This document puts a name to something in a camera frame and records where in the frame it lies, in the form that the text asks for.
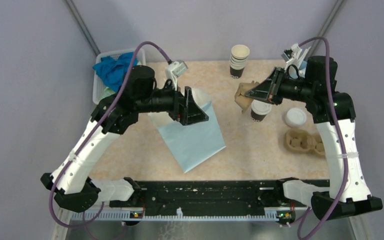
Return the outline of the stack of paper cups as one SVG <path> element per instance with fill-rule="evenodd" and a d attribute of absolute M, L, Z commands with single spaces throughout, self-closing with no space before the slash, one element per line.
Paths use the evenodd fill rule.
<path fill-rule="evenodd" d="M 229 72 L 233 79 L 242 77 L 249 55 L 250 49 L 246 45 L 237 44 L 231 48 Z"/>

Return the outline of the brown pulp carrier piece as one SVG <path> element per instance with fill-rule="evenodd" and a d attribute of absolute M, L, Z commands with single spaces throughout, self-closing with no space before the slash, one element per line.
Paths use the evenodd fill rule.
<path fill-rule="evenodd" d="M 234 101 L 241 108 L 242 114 L 248 110 L 253 101 L 252 98 L 245 96 L 245 93 L 259 84 L 260 83 L 257 81 L 239 83 L 237 91 L 234 95 Z"/>

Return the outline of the light blue paper bag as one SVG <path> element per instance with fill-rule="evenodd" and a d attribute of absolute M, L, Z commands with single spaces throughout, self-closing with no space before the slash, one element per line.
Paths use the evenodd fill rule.
<path fill-rule="evenodd" d="M 209 120 L 183 126 L 172 120 L 166 112 L 148 114 L 184 173 L 226 148 L 212 98 L 199 88 L 193 87 L 191 91 L 195 102 Z"/>

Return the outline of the translucent plastic cup lid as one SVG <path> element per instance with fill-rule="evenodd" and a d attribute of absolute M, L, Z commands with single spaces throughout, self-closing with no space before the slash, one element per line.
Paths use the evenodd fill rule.
<path fill-rule="evenodd" d="M 267 115 L 272 110 L 272 105 L 263 101 L 253 100 L 251 110 L 257 115 Z"/>

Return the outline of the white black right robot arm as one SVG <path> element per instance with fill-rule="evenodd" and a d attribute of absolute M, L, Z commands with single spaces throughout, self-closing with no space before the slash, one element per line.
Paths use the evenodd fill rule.
<path fill-rule="evenodd" d="M 248 98 L 279 105 L 284 99 L 305 103 L 321 137 L 329 170 L 329 187 L 296 178 L 281 180 L 273 192 L 279 206 L 292 200 L 310 207 L 319 220 L 334 220 L 379 211 L 381 198 L 365 182 L 355 138 L 356 113 L 351 96 L 335 91 L 337 62 L 328 56 L 311 56 L 304 76 L 292 78 L 276 67 L 269 77 L 248 90 Z"/>

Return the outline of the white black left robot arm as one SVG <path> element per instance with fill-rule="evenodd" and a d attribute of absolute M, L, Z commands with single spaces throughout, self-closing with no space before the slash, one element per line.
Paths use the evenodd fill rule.
<path fill-rule="evenodd" d="M 101 202 L 120 201 L 129 207 L 136 206 L 141 189 L 131 178 L 92 180 L 89 174 L 106 149 L 138 122 L 140 114 L 161 112 L 183 126 L 209 119 L 195 102 L 190 87 L 181 91 L 168 79 L 158 88 L 151 67 L 134 66 L 125 88 L 102 99 L 96 106 L 83 136 L 61 166 L 42 175 L 40 180 L 51 191 L 51 202 L 76 213 Z"/>

